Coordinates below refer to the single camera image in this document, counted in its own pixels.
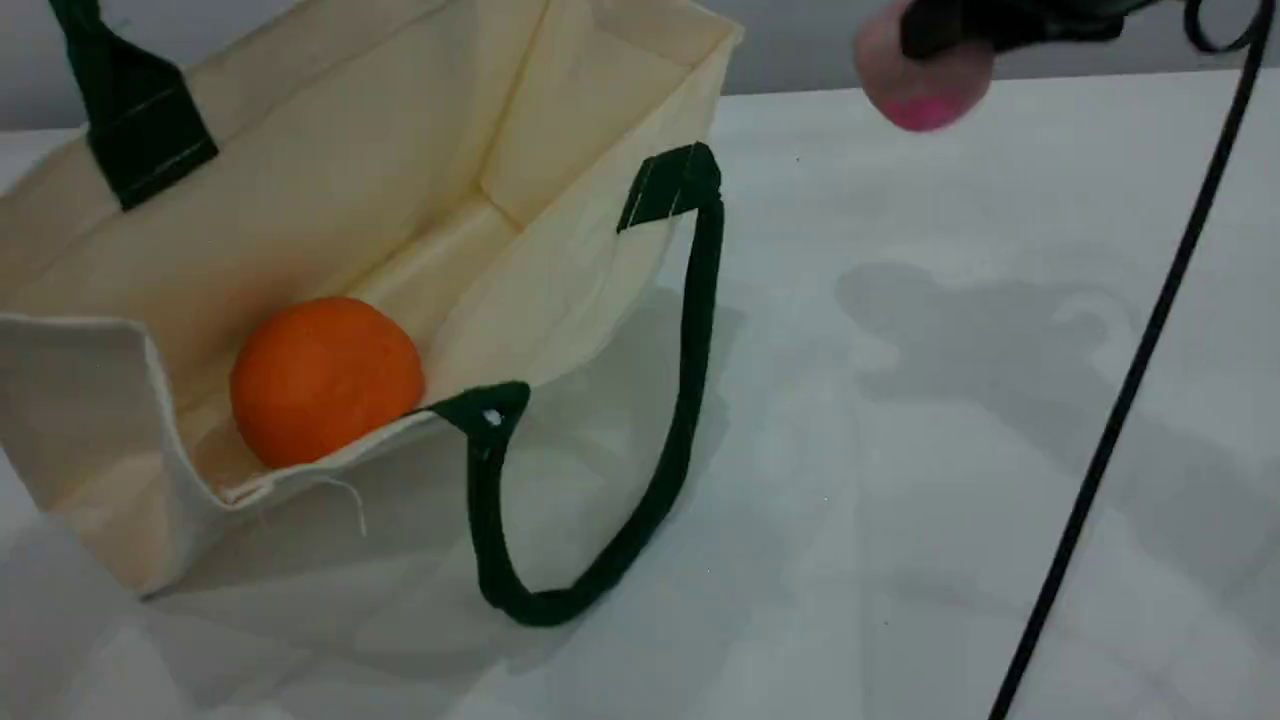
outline orange fruit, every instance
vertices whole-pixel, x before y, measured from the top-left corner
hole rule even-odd
[[[371,305],[324,297],[250,336],[232,370],[241,437],[269,468],[315,462],[412,410],[426,391],[404,331]]]

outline pink rubber tip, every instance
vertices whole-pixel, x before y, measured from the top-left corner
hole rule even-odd
[[[854,40],[854,64],[863,91],[888,122],[910,132],[945,128],[987,95],[996,54],[984,42],[965,42],[927,63],[902,55],[899,22],[906,0],[868,19]]]

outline black cord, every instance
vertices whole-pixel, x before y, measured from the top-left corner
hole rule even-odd
[[[1156,352],[1156,345],[1160,342],[1165,323],[1169,320],[1169,313],[1172,310],[1174,300],[1178,297],[1178,290],[1183,284],[1183,278],[1187,277],[1187,269],[1190,266],[1192,255],[1194,255],[1196,246],[1199,243],[1201,232],[1204,229],[1208,213],[1213,208],[1213,199],[1222,182],[1226,163],[1231,156],[1235,138],[1240,132],[1240,124],[1244,122],[1244,110],[1249,105],[1249,97],[1253,95],[1253,87],[1258,79],[1258,70],[1262,68],[1262,56],[1266,51],[1267,36],[1271,32],[1276,0],[1261,0],[1249,27],[1234,42],[1225,46],[1215,45],[1206,37],[1199,19],[1202,1],[1187,1],[1183,14],[1183,27],[1187,32],[1187,38],[1197,50],[1211,55],[1233,53],[1248,47],[1249,51],[1244,59],[1244,69],[1240,72],[1235,97],[1231,100],[1231,109],[1228,111],[1226,120],[1222,124],[1222,133],[1219,137],[1217,147],[1213,150],[1213,159],[1210,160],[1208,170],[1204,173],[1204,182],[1201,186],[1199,195],[1196,197],[1196,205],[1192,209],[1190,220],[1187,223],[1187,231],[1178,245],[1178,252],[1174,255],[1174,263],[1165,277],[1165,284],[1160,288],[1160,297],[1156,300],[1156,307],[1152,310],[1147,328],[1142,333],[1142,341],[1138,343],[1133,363],[1125,374],[1120,395],[1111,407],[1110,416],[1107,416],[1107,425],[1102,432],[1102,439],[1098,441],[1098,446],[1093,451],[1093,459],[1089,461],[1088,471],[1084,474],[1080,492],[1075,496],[1075,503],[1071,506],[1066,528],[1062,529],[1062,538],[1053,552],[1053,562],[1050,565],[1048,575],[1041,585],[1039,596],[1036,598],[1036,606],[1032,609],[1030,618],[1027,619],[1027,626],[1018,641],[1018,650],[1014,651],[1014,657],[1009,662],[1009,670],[1005,671],[1005,679],[1000,684],[1000,692],[996,694],[991,714],[987,716],[988,720],[1005,720],[1009,716],[1014,698],[1018,696],[1018,688],[1023,682],[1023,675],[1027,674],[1027,667],[1030,665],[1032,656],[1036,652],[1036,643],[1039,642],[1044,624],[1053,610],[1053,601],[1057,600],[1057,593],[1062,589],[1062,580],[1066,578],[1071,556],[1080,542],[1080,533],[1084,530],[1084,523],[1089,516],[1089,510],[1093,507],[1093,500],[1102,486],[1107,464],[1111,461],[1111,455],[1115,452],[1116,443],[1120,439],[1120,432],[1124,429],[1129,411],[1138,397],[1142,379],[1147,374],[1147,366]]]

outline dark green strap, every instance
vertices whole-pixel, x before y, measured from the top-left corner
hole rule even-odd
[[[631,191],[620,232],[698,210],[698,229],[685,277],[680,388],[667,443],[653,480],[618,534],[572,585],[530,591],[516,574],[502,524],[502,466],[516,424],[529,405],[525,383],[477,388],[431,410],[467,434],[467,512],[485,600],[522,625],[573,620],[609,592],[671,512],[689,475],[694,432],[701,413],[716,314],[716,284],[724,237],[719,169],[705,145],[645,161]]]
[[[88,143],[131,210],[218,155],[182,70],[102,23],[97,0],[50,0],[88,114]]]

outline tote bag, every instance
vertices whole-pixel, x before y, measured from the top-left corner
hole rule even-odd
[[[0,443],[38,507],[147,594],[251,511],[444,421],[490,605],[552,625],[613,587],[687,475],[724,224],[700,141],[740,29],[682,0],[308,0],[183,73],[96,1],[51,5],[88,127],[0,199]],[[500,511],[530,388],[608,343],[690,213],[653,480],[577,582],[531,592]],[[269,471],[230,366],[271,313],[333,295],[406,331],[426,396]]]

